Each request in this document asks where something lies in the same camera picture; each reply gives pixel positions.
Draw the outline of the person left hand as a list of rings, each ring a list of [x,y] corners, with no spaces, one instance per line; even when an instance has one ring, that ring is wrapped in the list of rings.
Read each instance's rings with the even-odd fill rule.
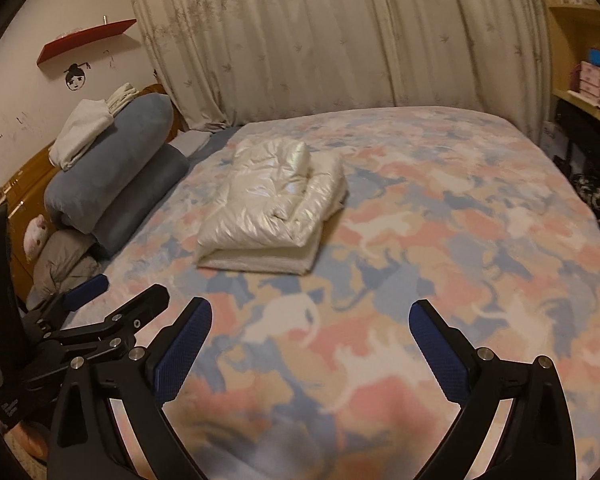
[[[22,448],[36,460],[46,462],[48,457],[48,444],[42,432],[26,422],[18,424],[9,431],[9,434],[22,446]]]

